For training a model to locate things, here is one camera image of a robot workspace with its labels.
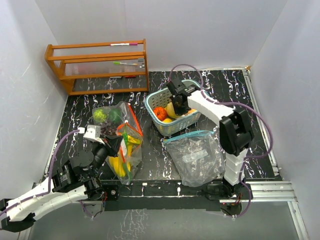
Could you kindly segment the dark red grapes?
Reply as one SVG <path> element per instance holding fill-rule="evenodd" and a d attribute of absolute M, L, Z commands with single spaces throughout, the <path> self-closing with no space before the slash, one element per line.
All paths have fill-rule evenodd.
<path fill-rule="evenodd" d="M 103 125 L 101 126 L 100 135 L 107 138 L 113 138 L 117 136 L 117 125 Z"/>

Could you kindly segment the yellow bananas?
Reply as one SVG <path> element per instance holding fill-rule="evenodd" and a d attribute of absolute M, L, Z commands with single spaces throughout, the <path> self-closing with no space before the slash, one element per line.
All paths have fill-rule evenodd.
<path fill-rule="evenodd" d="M 142 160 L 141 146 L 142 146 L 143 140 L 140 135 L 138 135 L 138 137 L 133 137 L 130 134 L 128 135 L 129 135 L 129 141 L 133 144 L 131 157 L 129 157 L 129 162 L 131 163 L 131 175 L 133 178 L 136 168 Z M 117 177 L 121 181 L 126 181 L 126 180 L 129 181 L 128 175 L 124 168 L 126 153 L 127 153 L 127 150 L 125 146 L 125 141 L 123 140 L 123 142 L 121 143 L 120 150 L 118 152 L 118 156 L 116 157 L 110 156 L 108 158 L 110 168 L 114 171 L 114 173 L 117 175 Z"/>

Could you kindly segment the yellow pear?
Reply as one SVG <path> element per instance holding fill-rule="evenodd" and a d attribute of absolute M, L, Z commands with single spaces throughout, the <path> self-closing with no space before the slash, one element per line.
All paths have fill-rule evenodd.
<path fill-rule="evenodd" d="M 168 115 L 170 118 L 172 118 L 172 119 L 178 119 L 178 118 L 180 118 L 180 116 L 175 113 L 174 106 L 173 106 L 173 103 L 172 103 L 172 102 L 169 102 L 169 103 L 167 104 L 167 106 L 165 107 L 165 110 L 166 110 L 166 112 L 167 112 L 167 115 Z"/>

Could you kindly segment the clear zip bag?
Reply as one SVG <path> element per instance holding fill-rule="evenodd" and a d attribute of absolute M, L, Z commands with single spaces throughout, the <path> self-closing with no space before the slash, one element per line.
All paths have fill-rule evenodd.
<path fill-rule="evenodd" d="M 107 163 L 121 184 L 129 185 L 142 161 L 142 133 L 126 121 L 116 131 L 123 137 L 116 157 L 108 157 Z"/>
<path fill-rule="evenodd" d="M 143 136 L 138 119 L 130 103 L 120 101 L 116 105 L 97 107 L 92 110 L 93 124 L 100 126 L 100 134 L 106 137 L 135 131 Z"/>
<path fill-rule="evenodd" d="M 192 131 L 171 137 L 164 141 L 164 146 L 184 186 L 200 187 L 225 173 L 224 157 L 213 131 Z"/>

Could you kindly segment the clear zip top bag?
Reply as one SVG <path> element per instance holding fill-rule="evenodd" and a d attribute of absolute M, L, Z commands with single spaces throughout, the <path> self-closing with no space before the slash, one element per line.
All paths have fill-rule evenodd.
<path fill-rule="evenodd" d="M 92 110 L 93 124 L 100 126 L 100 134 L 106 137 L 135 131 L 143 136 L 138 119 L 130 103 L 120 101 L 116 105 L 97 107 Z"/>

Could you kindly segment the orange carrot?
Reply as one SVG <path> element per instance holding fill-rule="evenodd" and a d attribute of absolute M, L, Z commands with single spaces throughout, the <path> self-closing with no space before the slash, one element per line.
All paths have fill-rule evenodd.
<path fill-rule="evenodd" d="M 168 116 L 166 109 L 161 106 L 155 107 L 153 109 L 153 113 L 155 114 L 157 119 L 160 121 L 164 121 Z"/>

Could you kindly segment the green cucumber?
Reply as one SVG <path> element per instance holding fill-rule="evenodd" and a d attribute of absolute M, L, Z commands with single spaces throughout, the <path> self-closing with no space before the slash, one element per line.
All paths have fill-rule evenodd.
<path fill-rule="evenodd" d="M 133 144 L 129 141 L 129 135 L 127 133 L 123 133 L 123 140 L 126 147 L 126 154 L 124 158 L 124 169 L 126 171 L 126 174 L 128 176 L 129 181 L 132 180 L 132 173 L 131 173 L 131 163 L 129 161 L 129 157 L 131 157 L 132 150 L 133 150 Z"/>

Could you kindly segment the green custard apple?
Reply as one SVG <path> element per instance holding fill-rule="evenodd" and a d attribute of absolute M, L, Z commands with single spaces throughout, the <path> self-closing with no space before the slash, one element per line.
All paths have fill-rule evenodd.
<path fill-rule="evenodd" d="M 102 110 L 102 109 L 97 109 L 93 113 L 93 120 L 97 124 L 104 123 L 108 118 L 108 115 Z"/>

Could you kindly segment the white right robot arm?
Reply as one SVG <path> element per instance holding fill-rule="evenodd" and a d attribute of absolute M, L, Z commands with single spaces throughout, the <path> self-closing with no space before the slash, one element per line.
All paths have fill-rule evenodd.
<path fill-rule="evenodd" d="M 195 109 L 219 127 L 219 143 L 226 154 L 226 170 L 223 194 L 233 199 L 241 192 L 239 185 L 244 179 L 243 164 L 249 145 L 254 138 L 249 114 L 237 111 L 211 98 L 205 90 L 192 84 L 186 86 L 181 80 L 169 81 L 174 113 L 178 116 Z"/>

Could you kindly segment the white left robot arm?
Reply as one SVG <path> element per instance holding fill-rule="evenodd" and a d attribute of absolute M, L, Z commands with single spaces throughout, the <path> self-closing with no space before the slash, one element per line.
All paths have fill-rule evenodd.
<path fill-rule="evenodd" d="M 100 168 L 108 157 L 118 156 L 122 143 L 122 136 L 96 141 L 92 149 L 76 153 L 27 193 L 15 199 L 2 199 L 0 211 L 6 217 L 0 222 L 1 230 L 21 232 L 53 210 L 74 202 L 99 199 L 104 189 L 98 180 Z"/>

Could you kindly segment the teal plastic basket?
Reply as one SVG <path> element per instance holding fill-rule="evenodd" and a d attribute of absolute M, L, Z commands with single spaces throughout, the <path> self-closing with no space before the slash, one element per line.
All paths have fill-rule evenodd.
<path fill-rule="evenodd" d="M 160 121 L 158 117 L 155 115 L 154 109 L 156 107 L 165 108 L 168 105 L 168 103 L 171 102 L 171 96 L 172 93 L 166 87 L 164 89 L 149 94 L 144 101 L 144 105 L 148 113 L 150 114 L 153 123 L 155 124 L 156 128 L 161 133 L 161 135 L 165 137 L 173 135 L 189 127 L 190 125 L 193 125 L 199 120 L 201 116 L 201 113 L 199 111 L 195 111 L 193 113 L 180 116 L 178 119 L 174 119 L 172 122 L 169 123 Z"/>

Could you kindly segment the orange peach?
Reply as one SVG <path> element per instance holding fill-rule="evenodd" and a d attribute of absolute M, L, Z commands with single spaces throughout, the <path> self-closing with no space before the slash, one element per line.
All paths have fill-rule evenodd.
<path fill-rule="evenodd" d="M 187 115 L 190 115 L 190 114 L 192 114 L 192 113 L 194 113 L 194 112 L 196 112 L 197 110 L 196 109 L 194 109 L 194 108 L 192 108 L 191 110 L 189 110 L 187 113 L 185 113 L 184 115 L 185 116 L 187 116 Z"/>

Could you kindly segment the wooden rack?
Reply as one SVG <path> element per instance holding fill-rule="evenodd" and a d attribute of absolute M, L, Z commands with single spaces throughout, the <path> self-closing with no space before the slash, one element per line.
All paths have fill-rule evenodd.
<path fill-rule="evenodd" d="M 137 46 L 110 46 L 117 43 L 138 43 Z M 52 45 L 44 59 L 69 96 L 128 92 L 150 89 L 146 40 L 125 40 L 98 43 Z M 113 61 L 137 63 L 115 65 Z M 121 87 L 80 90 L 84 80 L 114 79 Z"/>

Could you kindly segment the pink white marker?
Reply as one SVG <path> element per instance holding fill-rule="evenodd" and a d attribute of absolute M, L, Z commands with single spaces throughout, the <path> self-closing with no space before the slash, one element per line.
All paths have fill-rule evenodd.
<path fill-rule="evenodd" d="M 109 46 L 115 47 L 115 46 L 137 46 L 137 42 L 122 42 L 122 43 L 111 43 Z"/>

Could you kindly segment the green white marker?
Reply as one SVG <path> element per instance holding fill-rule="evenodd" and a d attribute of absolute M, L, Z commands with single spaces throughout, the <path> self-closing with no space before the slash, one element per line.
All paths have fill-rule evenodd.
<path fill-rule="evenodd" d="M 127 65 L 127 66 L 138 66 L 138 63 L 129 63 L 129 62 L 120 62 L 120 61 L 113 61 L 114 65 Z"/>

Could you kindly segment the black metal base rail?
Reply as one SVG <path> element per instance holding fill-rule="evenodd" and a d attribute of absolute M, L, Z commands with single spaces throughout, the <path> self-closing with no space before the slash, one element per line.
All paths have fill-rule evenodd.
<path fill-rule="evenodd" d="M 103 180 L 98 190 L 82 200 L 85 207 L 97 211 L 122 210 L 205 210 L 240 214 L 242 203 L 253 199 L 250 184 L 229 193 L 222 181 L 199 187 L 182 185 L 178 180 L 134 180 L 129 185 L 118 180 Z"/>

